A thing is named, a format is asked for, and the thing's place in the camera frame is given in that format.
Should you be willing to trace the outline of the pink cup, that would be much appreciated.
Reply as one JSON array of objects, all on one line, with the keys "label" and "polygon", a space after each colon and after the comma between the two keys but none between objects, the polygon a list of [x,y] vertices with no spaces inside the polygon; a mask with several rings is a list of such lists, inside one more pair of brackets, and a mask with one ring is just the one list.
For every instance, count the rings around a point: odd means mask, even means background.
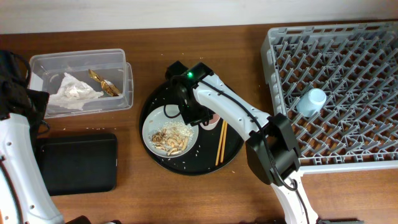
[{"label": "pink cup", "polygon": [[219,120],[220,120],[220,116],[218,114],[214,114],[213,117],[209,121],[200,123],[200,126],[202,129],[210,131],[210,130],[216,128]]}]

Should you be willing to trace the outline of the white paper napkin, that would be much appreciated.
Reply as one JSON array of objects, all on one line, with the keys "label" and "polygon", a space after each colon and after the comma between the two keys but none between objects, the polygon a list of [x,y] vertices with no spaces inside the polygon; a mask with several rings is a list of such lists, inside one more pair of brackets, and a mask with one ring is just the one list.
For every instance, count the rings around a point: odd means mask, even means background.
[{"label": "white paper napkin", "polygon": [[102,91],[94,91],[87,83],[65,72],[58,92],[49,96],[49,104],[82,111],[84,100],[95,100],[103,95]]}]

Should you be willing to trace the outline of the light blue cup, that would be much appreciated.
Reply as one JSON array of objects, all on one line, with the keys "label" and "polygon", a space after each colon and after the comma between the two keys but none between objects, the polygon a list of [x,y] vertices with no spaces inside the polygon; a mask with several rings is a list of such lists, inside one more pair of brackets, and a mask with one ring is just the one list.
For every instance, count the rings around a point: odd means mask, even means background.
[{"label": "light blue cup", "polygon": [[311,117],[319,112],[326,103],[326,93],[319,88],[306,92],[296,105],[296,110],[305,117]]}]

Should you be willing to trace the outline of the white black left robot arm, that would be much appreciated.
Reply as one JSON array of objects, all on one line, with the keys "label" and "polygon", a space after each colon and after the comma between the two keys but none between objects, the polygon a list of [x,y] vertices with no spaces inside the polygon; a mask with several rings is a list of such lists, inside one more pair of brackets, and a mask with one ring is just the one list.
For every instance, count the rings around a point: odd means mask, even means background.
[{"label": "white black left robot arm", "polygon": [[1,223],[64,223],[32,147],[49,94],[29,89],[31,75],[22,56],[1,51]]}]

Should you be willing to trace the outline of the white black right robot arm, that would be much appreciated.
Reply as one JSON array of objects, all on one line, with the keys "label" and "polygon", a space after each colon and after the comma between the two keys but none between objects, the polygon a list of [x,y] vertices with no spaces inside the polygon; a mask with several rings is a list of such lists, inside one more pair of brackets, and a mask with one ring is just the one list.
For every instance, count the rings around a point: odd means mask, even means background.
[{"label": "white black right robot arm", "polygon": [[248,166],[279,199],[286,223],[318,223],[301,178],[301,151],[289,119],[256,109],[225,85],[204,63],[187,68],[176,61],[165,73],[185,122],[196,126],[218,114],[245,141]]}]

